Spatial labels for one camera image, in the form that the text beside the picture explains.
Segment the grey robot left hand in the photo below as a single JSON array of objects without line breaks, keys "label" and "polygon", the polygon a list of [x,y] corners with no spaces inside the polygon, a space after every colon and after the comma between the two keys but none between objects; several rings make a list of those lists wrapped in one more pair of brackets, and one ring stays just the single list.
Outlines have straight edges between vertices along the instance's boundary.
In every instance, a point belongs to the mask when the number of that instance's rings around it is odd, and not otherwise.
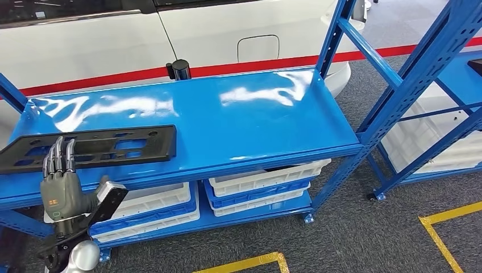
[{"label": "grey robot left hand", "polygon": [[55,222],[92,213],[99,204],[99,192],[110,180],[109,176],[102,176],[95,191],[84,194],[75,169],[74,146],[74,139],[65,144],[61,135],[43,160],[41,199],[45,212]]}]

